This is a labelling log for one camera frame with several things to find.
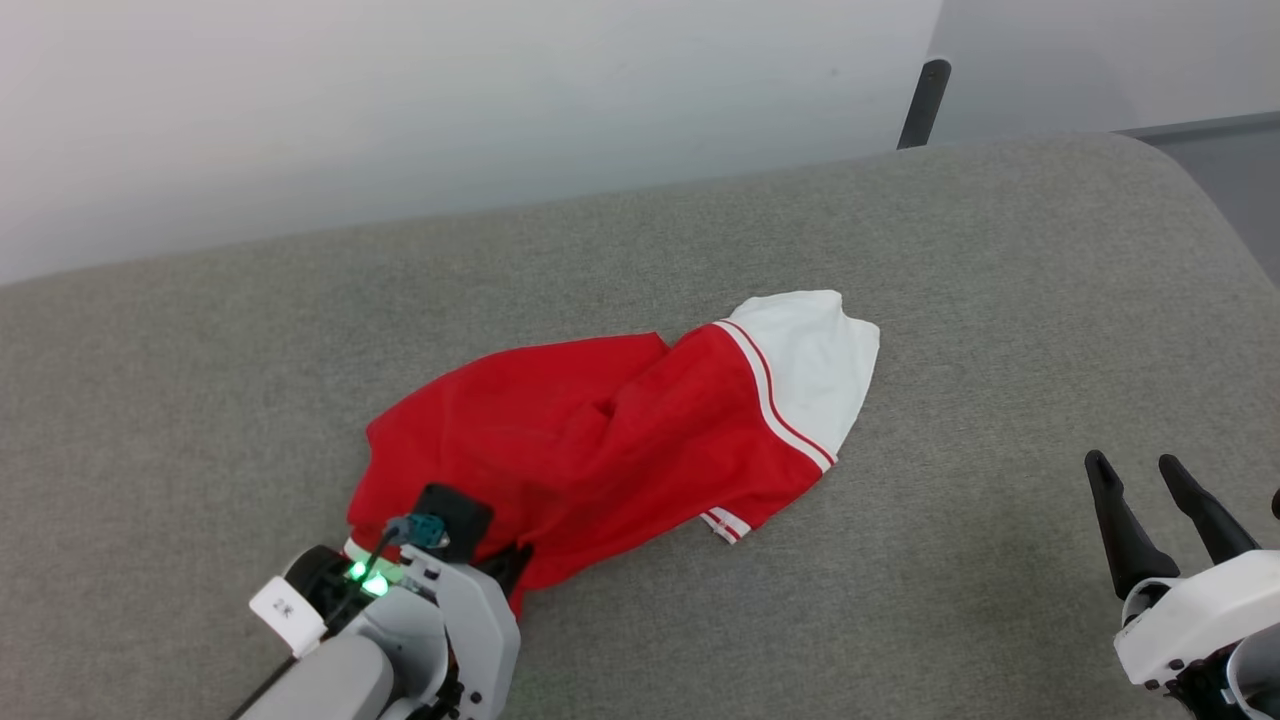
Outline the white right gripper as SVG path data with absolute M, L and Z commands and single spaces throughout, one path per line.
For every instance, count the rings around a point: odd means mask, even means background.
M 1098 451 L 1085 473 L 1114 589 L 1125 600 L 1114 647 L 1133 685 L 1165 684 L 1192 662 L 1266 632 L 1279 621 L 1279 552 L 1261 546 L 1174 455 L 1158 470 L 1212 564 L 1179 579 L 1125 498 L 1125 486 Z

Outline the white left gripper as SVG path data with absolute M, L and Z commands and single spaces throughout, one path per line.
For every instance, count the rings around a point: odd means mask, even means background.
M 509 544 L 480 570 L 404 548 L 401 589 L 413 602 L 404 689 L 420 702 L 412 719 L 498 719 L 509 696 L 521 638 L 508 601 L 532 559 Z

